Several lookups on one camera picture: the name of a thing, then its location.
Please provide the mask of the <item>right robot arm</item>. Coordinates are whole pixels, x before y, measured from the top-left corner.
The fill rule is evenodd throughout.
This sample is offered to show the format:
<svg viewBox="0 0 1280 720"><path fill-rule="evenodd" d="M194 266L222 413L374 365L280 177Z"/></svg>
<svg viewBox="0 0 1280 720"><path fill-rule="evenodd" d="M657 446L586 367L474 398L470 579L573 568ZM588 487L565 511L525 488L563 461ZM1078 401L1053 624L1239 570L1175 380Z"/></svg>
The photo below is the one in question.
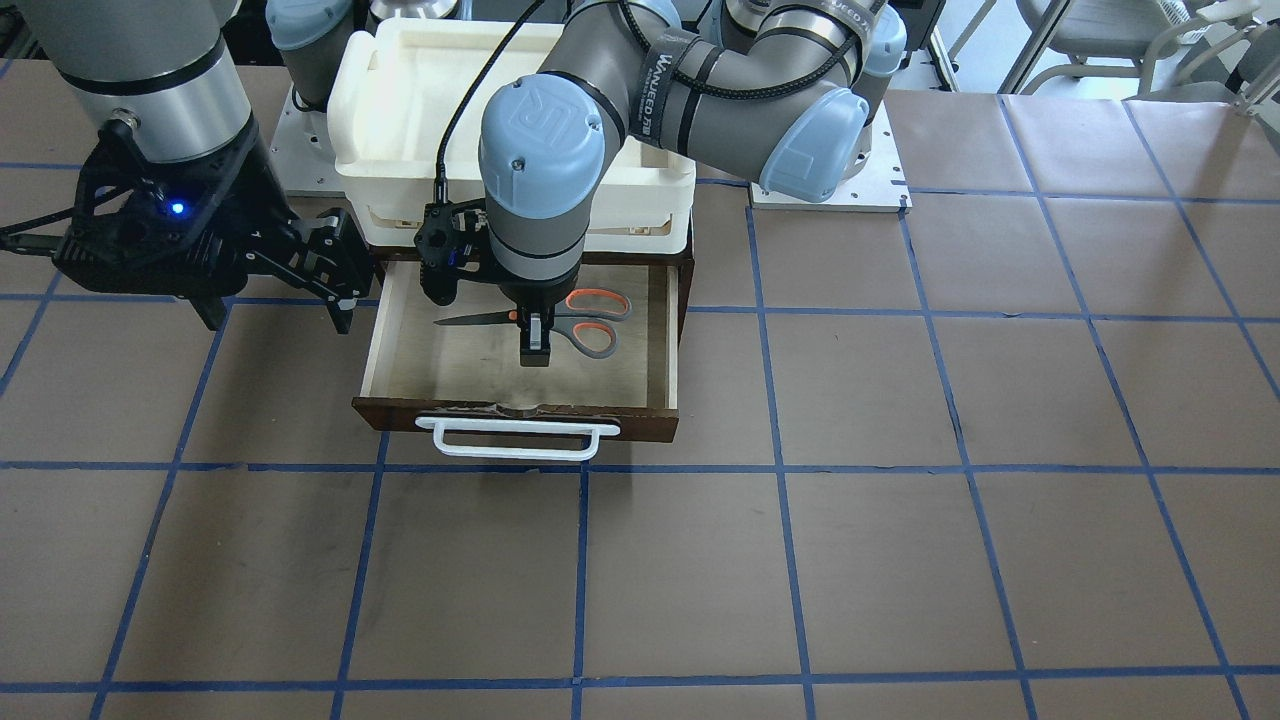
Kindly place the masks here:
<svg viewBox="0 0 1280 720"><path fill-rule="evenodd" d="M3 228L84 290L172 296L211 331L251 275L320 299L349 331L374 278L351 215L298 217L207 1L20 1L97 143L70 208Z"/></svg>

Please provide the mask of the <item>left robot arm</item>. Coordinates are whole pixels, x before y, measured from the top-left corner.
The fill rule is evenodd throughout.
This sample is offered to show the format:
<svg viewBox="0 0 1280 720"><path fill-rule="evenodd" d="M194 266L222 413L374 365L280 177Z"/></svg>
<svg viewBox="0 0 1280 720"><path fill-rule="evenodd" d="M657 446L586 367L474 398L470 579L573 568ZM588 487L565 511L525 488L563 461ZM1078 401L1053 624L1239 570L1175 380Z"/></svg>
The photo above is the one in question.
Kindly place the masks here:
<svg viewBox="0 0 1280 720"><path fill-rule="evenodd" d="M886 1L773 1L737 53L682 29L671 1L581 3L538 72L483 113L486 223L521 363L549 363L556 305L626 140L824 202L852 174L905 35Z"/></svg>

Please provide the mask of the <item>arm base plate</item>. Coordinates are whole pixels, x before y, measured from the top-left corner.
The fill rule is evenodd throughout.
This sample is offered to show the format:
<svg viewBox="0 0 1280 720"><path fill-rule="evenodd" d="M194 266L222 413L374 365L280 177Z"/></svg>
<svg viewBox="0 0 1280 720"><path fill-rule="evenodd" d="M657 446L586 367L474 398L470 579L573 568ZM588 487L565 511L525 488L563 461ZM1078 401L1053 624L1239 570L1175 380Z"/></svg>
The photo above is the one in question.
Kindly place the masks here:
<svg viewBox="0 0 1280 720"><path fill-rule="evenodd" d="M335 151L324 111L305 106L291 86L271 140L271 164L291 199L340 199Z"/></svg>
<svg viewBox="0 0 1280 720"><path fill-rule="evenodd" d="M751 205L787 211L909 211L913 208L910 188L886 105L879 106L872 124L863 131L856 151L851 156L852 174L823 202L806 202L751 183Z"/></svg>

